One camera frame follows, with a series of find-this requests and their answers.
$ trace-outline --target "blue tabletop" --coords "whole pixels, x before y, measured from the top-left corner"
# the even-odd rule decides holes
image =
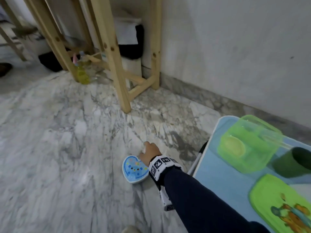
[[[261,171],[251,174],[242,174],[231,167],[217,154],[217,147],[221,136],[238,119],[239,117],[235,116],[224,116],[219,119],[193,176],[247,220],[259,222],[266,226],[270,232],[274,232],[252,208],[248,200],[249,191],[256,181],[267,173],[277,176],[287,184],[311,183],[311,175],[286,179],[275,173],[270,164]],[[283,141],[294,147],[303,147],[311,150],[311,146],[289,137],[284,137]],[[286,152],[287,149],[279,148],[271,160],[276,159]]]

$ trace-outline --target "dark green cup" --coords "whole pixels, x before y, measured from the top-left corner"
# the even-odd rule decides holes
[[[311,173],[311,152],[301,147],[294,147],[272,163],[274,171],[286,178]]]

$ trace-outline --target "bottle of yellow liquid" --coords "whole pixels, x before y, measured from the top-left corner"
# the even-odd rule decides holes
[[[83,68],[83,62],[78,61],[77,55],[74,53],[73,54],[73,63],[75,64],[75,66],[77,67],[77,77],[78,77],[78,81],[81,84],[90,84],[91,80],[90,77],[88,76],[88,74],[86,73],[86,71]]]

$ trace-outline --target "person's arm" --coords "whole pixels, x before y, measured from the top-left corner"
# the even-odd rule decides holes
[[[146,153],[141,153],[140,159],[149,166],[150,161],[161,152],[154,143],[146,142],[145,146]],[[165,186],[189,233],[269,232],[259,223],[248,222],[212,191],[175,166],[167,168],[159,181]]]

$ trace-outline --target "transparent green container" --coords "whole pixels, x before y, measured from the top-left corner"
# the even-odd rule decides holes
[[[279,129],[253,115],[245,115],[221,137],[217,151],[239,172],[251,173],[267,165],[282,140]]]

